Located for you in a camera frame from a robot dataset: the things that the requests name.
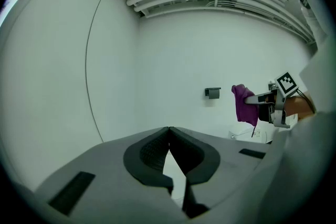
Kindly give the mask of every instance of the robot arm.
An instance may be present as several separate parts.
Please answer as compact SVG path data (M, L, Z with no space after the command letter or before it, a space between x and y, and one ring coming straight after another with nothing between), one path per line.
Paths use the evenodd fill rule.
M298 90L292 76L286 72L269 85L270 92L247 97L246 104L259 106L259 119L272 123L275 127L290 128L286 124L285 101Z

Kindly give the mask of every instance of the white wall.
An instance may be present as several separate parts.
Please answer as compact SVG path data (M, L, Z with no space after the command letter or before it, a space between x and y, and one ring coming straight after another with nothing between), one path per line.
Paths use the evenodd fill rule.
M88 44L88 89L104 142L137 132L135 53L139 16L126 1L101 0Z
M288 70L305 90L299 72L310 59L303 42L276 26L241 15L187 12L142 19L137 53L139 131L182 126L226 136L237 122L232 85L255 94ZM220 99L204 89L222 87ZM259 125L269 133L271 124Z
M0 28L2 158L31 190L101 143L86 88L100 0L19 0Z

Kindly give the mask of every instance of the purple cloth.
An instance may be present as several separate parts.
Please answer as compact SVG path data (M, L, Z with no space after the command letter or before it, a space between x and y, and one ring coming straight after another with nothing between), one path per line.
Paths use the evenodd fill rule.
M233 85L232 92L236 98L236 113L238 121L247 122L256 127L259 117L259 106L244 103L244 99L246 97L255 94L242 84L238 86Z

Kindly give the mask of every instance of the wall-mounted holder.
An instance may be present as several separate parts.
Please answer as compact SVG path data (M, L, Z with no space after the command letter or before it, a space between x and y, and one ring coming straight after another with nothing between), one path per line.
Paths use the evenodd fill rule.
M209 99L219 99L219 90L221 88L206 88L205 96L209 96Z

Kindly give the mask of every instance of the white device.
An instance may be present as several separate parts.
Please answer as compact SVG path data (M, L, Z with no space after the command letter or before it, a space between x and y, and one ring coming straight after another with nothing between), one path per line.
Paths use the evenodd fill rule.
M256 126L254 133L253 129L254 127L249 123L238 122L229 129L229 139L265 144L267 142L266 133L262 132L259 126Z

